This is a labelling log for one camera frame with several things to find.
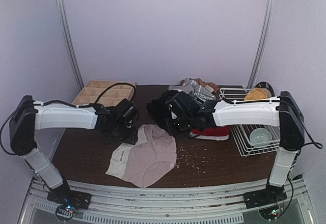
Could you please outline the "red underwear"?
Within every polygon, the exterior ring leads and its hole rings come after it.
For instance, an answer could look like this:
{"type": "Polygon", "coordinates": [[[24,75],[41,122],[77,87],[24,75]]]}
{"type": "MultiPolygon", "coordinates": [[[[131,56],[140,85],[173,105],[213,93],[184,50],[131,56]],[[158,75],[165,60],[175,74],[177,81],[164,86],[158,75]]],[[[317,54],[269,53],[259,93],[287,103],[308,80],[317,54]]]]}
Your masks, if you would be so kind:
{"type": "Polygon", "coordinates": [[[225,141],[229,139],[231,126],[206,128],[202,131],[194,129],[189,133],[190,138],[213,140],[213,141],[225,141]]]}

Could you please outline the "pink and white underwear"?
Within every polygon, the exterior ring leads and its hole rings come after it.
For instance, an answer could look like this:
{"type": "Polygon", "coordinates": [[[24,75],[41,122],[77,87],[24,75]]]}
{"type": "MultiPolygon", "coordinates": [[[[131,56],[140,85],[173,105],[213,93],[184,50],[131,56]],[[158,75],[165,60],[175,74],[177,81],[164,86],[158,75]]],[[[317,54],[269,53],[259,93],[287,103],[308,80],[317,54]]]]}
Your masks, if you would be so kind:
{"type": "Polygon", "coordinates": [[[176,165],[175,138],[157,125],[142,125],[135,145],[121,144],[105,172],[109,176],[147,188],[176,165]]]}

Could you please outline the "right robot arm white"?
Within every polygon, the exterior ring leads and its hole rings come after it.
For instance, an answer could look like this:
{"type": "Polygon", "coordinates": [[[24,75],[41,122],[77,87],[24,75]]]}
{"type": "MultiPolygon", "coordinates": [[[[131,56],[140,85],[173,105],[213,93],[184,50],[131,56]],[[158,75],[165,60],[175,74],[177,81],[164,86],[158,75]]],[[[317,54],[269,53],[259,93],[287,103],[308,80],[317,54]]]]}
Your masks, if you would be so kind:
{"type": "Polygon", "coordinates": [[[170,112],[166,122],[170,133],[204,130],[235,125],[266,125],[280,130],[279,149],[268,183],[282,187],[297,153],[305,143],[304,117],[292,95],[283,91],[278,97],[262,100],[208,100],[199,105],[184,92],[163,102],[170,112]]]}

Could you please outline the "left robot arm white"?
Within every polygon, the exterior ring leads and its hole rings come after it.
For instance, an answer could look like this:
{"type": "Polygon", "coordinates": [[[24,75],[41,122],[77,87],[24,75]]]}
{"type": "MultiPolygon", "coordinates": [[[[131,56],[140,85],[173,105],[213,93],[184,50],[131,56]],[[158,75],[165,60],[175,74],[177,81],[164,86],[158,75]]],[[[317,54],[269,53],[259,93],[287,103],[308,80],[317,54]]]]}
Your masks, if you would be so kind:
{"type": "Polygon", "coordinates": [[[70,191],[67,181],[38,148],[35,131],[52,128],[97,129],[122,143],[134,145],[138,140],[138,129],[133,124],[138,117],[138,110],[127,99],[106,107],[100,103],[73,105],[61,100],[40,102],[32,96],[24,96],[9,117],[10,148],[13,154],[28,163],[50,190],[67,194],[70,191]]]}

